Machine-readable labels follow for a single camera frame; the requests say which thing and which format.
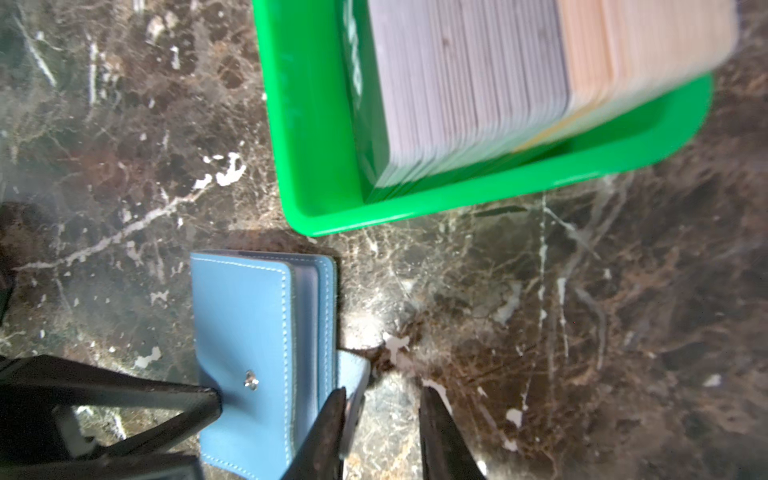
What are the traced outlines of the green plastic card tray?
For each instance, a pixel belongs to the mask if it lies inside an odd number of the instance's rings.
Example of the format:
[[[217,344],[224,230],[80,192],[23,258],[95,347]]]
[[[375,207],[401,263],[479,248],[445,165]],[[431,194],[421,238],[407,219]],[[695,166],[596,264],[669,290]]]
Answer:
[[[704,75],[621,117],[487,176],[376,203],[362,197],[336,7],[253,5],[279,195],[298,233],[317,237],[538,193],[662,161],[705,122]]]

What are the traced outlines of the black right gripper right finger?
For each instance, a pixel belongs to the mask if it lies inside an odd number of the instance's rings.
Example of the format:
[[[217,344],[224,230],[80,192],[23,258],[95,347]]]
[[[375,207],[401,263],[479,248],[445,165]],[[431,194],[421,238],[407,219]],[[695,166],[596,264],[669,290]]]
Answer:
[[[437,390],[423,387],[419,406],[422,478],[484,480]]]

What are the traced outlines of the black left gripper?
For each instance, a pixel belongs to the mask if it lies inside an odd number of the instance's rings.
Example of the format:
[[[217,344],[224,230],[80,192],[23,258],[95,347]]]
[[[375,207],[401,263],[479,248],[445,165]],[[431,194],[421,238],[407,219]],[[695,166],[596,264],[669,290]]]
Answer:
[[[141,434],[104,447],[84,436],[76,406],[180,410]],[[221,415],[209,387],[155,381],[41,355],[1,359],[4,479],[199,479],[192,454],[172,447]]]

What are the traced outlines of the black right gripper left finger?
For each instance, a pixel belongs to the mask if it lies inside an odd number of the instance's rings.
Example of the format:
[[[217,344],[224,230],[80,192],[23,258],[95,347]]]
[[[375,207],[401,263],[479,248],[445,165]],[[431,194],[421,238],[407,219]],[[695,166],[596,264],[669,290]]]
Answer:
[[[337,480],[342,477],[340,447],[346,406],[346,389],[333,390],[282,480]]]

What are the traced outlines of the blue leather card holder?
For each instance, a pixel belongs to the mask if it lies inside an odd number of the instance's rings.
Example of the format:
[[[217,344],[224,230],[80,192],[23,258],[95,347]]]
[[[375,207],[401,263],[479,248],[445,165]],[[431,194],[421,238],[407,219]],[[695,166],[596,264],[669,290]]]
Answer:
[[[337,388],[347,394],[347,456],[370,363],[338,347],[334,259],[205,250],[190,268],[200,381],[222,403],[200,434],[202,459],[246,479],[280,478]]]

